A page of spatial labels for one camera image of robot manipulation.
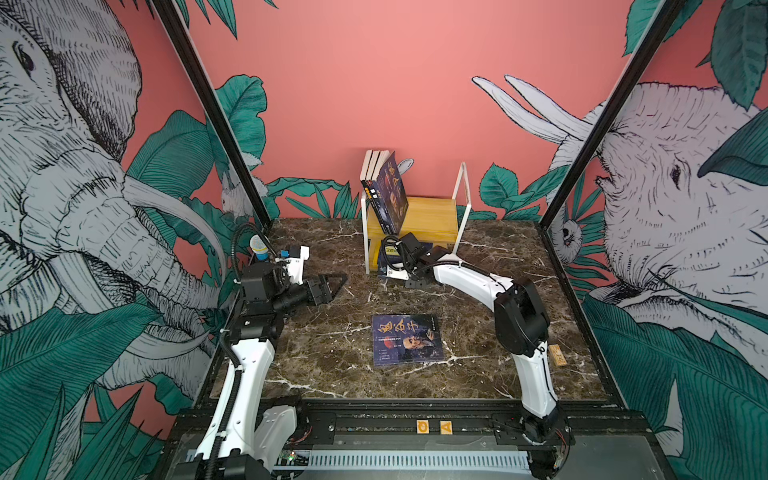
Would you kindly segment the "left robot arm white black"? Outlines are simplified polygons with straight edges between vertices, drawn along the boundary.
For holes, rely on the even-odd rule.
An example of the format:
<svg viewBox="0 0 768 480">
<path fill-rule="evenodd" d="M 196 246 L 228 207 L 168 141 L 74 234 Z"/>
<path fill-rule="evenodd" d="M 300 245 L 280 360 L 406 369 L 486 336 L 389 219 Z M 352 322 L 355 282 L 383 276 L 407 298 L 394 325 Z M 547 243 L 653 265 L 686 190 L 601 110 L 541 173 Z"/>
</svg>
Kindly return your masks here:
<svg viewBox="0 0 768 480">
<path fill-rule="evenodd" d="M 246 266 L 241 292 L 219 346 L 226 379 L 209 427 L 189 462 L 173 479 L 271 479 L 279 454 L 299 425 L 297 407 L 259 412 L 276 345 L 290 313 L 332 302 L 348 280 L 342 272 L 305 278 L 304 260 L 283 258 Z"/>
</svg>

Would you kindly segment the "wooden white-framed book shelf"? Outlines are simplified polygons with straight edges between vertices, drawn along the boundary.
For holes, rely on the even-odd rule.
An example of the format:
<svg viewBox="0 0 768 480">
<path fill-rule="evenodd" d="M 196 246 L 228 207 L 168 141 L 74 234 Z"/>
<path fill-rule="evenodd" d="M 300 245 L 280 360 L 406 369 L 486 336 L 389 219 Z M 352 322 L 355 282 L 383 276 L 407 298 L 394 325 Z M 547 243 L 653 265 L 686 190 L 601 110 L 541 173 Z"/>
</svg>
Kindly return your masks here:
<svg viewBox="0 0 768 480">
<path fill-rule="evenodd" d="M 370 241 L 383 239 L 384 233 L 375 218 L 374 211 L 367 206 L 367 198 L 360 200 L 364 247 L 365 273 L 371 274 Z M 416 197 L 409 198 L 409 208 L 401 228 L 400 235 L 413 233 L 420 241 L 438 246 L 453 246 L 456 254 L 468 223 L 472 208 L 471 188 L 468 168 L 462 162 L 454 186 L 453 194 L 448 198 Z"/>
</svg>

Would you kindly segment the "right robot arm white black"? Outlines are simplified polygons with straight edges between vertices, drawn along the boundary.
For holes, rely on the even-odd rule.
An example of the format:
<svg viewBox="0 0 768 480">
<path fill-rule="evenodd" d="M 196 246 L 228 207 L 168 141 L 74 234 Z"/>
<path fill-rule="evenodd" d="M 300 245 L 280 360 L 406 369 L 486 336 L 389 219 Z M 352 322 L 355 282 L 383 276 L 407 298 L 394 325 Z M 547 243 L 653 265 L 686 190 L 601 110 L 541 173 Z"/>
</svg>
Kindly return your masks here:
<svg viewBox="0 0 768 480">
<path fill-rule="evenodd" d="M 494 318 L 498 343 L 512 354 L 521 386 L 521 414 L 515 426 L 532 448 L 528 465 L 536 479 L 553 479 L 564 467 L 571 429 L 559 407 L 549 367 L 550 317 L 534 283 L 490 273 L 440 246 L 428 246 L 414 234 L 386 236 L 379 263 L 411 284 L 449 286 L 486 306 Z"/>
</svg>

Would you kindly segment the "black frame post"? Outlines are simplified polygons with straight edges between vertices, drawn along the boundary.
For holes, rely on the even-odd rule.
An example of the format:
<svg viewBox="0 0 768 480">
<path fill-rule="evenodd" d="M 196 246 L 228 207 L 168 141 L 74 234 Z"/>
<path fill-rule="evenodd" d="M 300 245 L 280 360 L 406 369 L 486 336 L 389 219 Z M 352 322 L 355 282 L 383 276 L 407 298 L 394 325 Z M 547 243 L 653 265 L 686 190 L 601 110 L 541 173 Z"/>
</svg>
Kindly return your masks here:
<svg viewBox="0 0 768 480">
<path fill-rule="evenodd" d="M 542 229 L 548 229 L 552 225 L 560 208 L 564 205 L 570 192 L 583 175 L 591 159 L 595 156 L 597 148 L 623 109 L 632 90 L 663 43 L 667 32 L 685 4 L 686 2 L 683 0 L 666 0 L 661 1 L 657 6 L 640 38 L 637 48 L 631 55 L 619 81 L 607 99 L 602 113 L 584 141 L 554 199 L 542 216 L 539 222 L 539 226 Z"/>
<path fill-rule="evenodd" d="M 216 95 L 210 78 L 195 50 L 183 23 L 180 10 L 175 1 L 153 0 L 151 4 L 179 57 L 182 66 L 199 98 L 205 114 L 211 121 L 214 131 L 222 144 L 227 159 L 232 164 L 238 179 L 251 204 L 258 223 L 265 232 L 272 226 L 267 208 L 253 183 L 253 176 L 248 170 L 242 151 L 237 143 L 231 125 Z"/>
</svg>

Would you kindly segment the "left black frame post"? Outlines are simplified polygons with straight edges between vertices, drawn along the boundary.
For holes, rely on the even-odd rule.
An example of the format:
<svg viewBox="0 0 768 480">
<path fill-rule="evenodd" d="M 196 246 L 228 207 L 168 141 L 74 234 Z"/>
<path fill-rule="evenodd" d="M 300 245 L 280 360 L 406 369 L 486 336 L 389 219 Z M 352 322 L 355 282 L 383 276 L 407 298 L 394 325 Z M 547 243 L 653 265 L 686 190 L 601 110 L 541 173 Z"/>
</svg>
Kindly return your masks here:
<svg viewBox="0 0 768 480">
<path fill-rule="evenodd" d="M 182 66 L 199 98 L 205 114 L 211 121 L 214 131 L 222 144 L 227 159 L 232 164 L 238 179 L 251 204 L 258 223 L 265 232 L 272 226 L 267 208 L 253 183 L 253 176 L 248 170 L 242 151 L 237 143 L 231 125 L 216 95 L 210 78 L 195 50 L 183 23 L 180 10 L 175 1 L 153 0 L 151 4 L 179 57 Z"/>
</svg>

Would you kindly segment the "illustrated magazine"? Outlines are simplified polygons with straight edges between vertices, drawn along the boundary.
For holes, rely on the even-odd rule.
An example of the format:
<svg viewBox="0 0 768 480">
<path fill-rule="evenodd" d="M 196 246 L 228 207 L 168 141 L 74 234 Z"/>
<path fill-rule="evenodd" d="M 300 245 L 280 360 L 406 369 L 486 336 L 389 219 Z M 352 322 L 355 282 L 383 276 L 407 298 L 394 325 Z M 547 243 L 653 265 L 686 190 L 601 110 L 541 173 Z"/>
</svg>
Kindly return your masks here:
<svg viewBox="0 0 768 480">
<path fill-rule="evenodd" d="M 378 184 L 380 197 L 390 219 L 391 233 L 387 235 L 397 235 L 405 221 L 408 199 L 394 151 L 390 151 L 389 157 L 383 162 Z"/>
<path fill-rule="evenodd" d="M 434 315 L 374 315 L 372 334 L 375 367 L 432 363 L 445 358 L 439 321 Z"/>
</svg>

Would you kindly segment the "small wooden block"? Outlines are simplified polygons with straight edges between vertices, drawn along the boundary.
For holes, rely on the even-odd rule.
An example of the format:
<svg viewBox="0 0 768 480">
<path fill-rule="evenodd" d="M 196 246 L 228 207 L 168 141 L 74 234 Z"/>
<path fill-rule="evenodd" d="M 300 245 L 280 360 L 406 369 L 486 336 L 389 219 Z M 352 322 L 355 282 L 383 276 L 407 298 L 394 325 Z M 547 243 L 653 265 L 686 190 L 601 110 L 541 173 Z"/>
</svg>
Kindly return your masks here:
<svg viewBox="0 0 768 480">
<path fill-rule="evenodd" d="M 549 346 L 549 354 L 552 358 L 552 361 L 554 364 L 558 367 L 563 367 L 568 365 L 568 361 L 562 352 L 562 349 L 557 344 L 552 344 Z"/>
</svg>

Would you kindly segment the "black wolf cover book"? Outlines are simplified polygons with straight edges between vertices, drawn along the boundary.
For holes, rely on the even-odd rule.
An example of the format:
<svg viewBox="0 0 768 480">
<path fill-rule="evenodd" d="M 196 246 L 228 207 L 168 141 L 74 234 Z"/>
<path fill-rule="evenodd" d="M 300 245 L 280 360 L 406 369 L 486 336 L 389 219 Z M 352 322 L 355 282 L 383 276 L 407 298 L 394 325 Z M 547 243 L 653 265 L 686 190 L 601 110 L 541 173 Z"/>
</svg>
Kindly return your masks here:
<svg viewBox="0 0 768 480">
<path fill-rule="evenodd" d="M 391 233 L 391 225 L 386 206 L 380 197 L 378 179 L 383 162 L 389 154 L 389 150 L 371 151 L 365 177 L 361 180 L 369 204 L 384 234 Z"/>
</svg>

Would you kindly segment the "black front rail base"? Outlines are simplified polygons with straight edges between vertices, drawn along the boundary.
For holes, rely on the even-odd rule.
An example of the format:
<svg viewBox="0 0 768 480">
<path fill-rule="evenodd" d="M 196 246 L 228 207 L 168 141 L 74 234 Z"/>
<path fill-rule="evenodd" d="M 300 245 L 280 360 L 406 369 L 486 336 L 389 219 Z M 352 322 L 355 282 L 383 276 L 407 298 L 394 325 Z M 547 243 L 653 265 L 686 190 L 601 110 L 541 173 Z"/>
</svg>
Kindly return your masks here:
<svg viewBox="0 0 768 480">
<path fill-rule="evenodd" d="M 307 448 L 330 445 L 344 436 L 394 439 L 428 436 L 488 437 L 500 446 L 524 450 L 574 446 L 589 437 L 640 437 L 659 446 L 645 416 L 602 401 L 565 400 L 547 432 L 534 433 L 532 416 L 518 400 L 493 399 L 322 399 L 297 396 L 265 399 L 244 416 L 231 413 L 230 428 L 254 433 L 266 411 L 286 407 L 297 414 L 288 444 Z"/>
</svg>

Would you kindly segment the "navy book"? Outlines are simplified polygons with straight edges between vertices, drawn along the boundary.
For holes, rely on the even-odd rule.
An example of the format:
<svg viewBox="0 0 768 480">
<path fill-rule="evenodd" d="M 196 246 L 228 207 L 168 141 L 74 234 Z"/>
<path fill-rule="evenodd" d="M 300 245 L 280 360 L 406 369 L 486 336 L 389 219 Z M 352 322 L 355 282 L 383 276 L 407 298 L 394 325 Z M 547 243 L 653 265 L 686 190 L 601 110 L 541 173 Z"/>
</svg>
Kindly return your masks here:
<svg viewBox="0 0 768 480">
<path fill-rule="evenodd" d="M 419 259 L 433 246 L 434 244 L 430 242 L 387 237 L 382 240 L 382 259 L 386 261 L 387 266 L 411 271 L 416 268 Z"/>
</svg>

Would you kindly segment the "right black frame post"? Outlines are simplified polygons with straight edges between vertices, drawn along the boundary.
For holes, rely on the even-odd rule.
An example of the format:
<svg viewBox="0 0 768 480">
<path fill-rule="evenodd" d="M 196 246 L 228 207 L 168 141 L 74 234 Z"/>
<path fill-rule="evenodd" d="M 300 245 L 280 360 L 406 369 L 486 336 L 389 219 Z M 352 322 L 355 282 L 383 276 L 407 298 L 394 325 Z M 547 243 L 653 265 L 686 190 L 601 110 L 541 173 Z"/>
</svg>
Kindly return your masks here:
<svg viewBox="0 0 768 480">
<path fill-rule="evenodd" d="M 564 205 L 570 192 L 583 175 L 591 159 L 595 156 L 597 148 L 623 109 L 632 90 L 663 43 L 667 32 L 685 4 L 686 2 L 683 0 L 666 0 L 661 1 L 657 6 L 640 38 L 637 48 L 631 55 L 619 81 L 607 99 L 602 113 L 584 141 L 554 199 L 542 216 L 539 222 L 539 226 L 542 229 L 548 229 L 552 225 L 560 208 Z"/>
</svg>

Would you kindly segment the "dark brown leaning book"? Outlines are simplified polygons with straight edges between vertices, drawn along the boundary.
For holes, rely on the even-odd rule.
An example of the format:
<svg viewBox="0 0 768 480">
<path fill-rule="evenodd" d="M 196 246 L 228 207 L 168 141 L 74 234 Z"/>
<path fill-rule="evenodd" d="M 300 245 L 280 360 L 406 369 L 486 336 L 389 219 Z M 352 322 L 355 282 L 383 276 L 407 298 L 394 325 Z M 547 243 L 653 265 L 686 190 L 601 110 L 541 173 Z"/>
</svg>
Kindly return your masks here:
<svg viewBox="0 0 768 480">
<path fill-rule="evenodd" d="M 367 181 L 369 178 L 369 170 L 371 168 L 371 165 L 377 158 L 377 151 L 376 150 L 367 150 L 364 156 L 364 160 L 361 167 L 360 172 L 360 181 L 364 182 Z"/>
</svg>

